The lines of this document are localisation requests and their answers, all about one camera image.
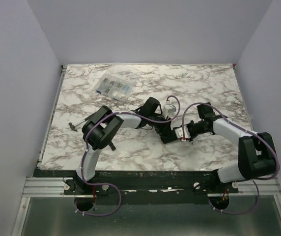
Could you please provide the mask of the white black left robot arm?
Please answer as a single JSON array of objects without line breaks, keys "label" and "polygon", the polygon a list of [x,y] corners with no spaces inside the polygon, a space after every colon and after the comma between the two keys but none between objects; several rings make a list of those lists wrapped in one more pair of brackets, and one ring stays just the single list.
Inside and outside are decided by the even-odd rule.
[{"label": "white black left robot arm", "polygon": [[102,106],[82,128],[86,148],[80,165],[76,170],[77,182],[87,184],[95,176],[96,164],[102,149],[109,146],[119,129],[138,129],[146,126],[153,119],[160,102],[149,98],[145,104],[131,112],[113,112]]}]

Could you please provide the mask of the dark green folding umbrella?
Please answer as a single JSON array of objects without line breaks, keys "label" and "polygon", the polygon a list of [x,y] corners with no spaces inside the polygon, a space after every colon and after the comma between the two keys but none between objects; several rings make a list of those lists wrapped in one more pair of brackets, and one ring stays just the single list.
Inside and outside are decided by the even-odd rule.
[{"label": "dark green folding umbrella", "polygon": [[163,144],[169,144],[180,139],[177,136],[175,129],[171,128],[171,119],[169,118],[167,121],[168,122],[165,123],[154,123],[153,125]]}]

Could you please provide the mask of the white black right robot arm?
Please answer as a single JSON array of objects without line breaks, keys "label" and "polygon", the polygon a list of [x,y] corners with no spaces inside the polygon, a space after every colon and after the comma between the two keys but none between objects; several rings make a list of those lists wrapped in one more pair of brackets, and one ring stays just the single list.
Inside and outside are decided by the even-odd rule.
[{"label": "white black right robot arm", "polygon": [[210,103],[196,103],[199,121],[182,118],[183,141],[196,141],[190,153],[202,170],[214,170],[215,182],[268,180],[280,170],[272,136],[242,127]]}]

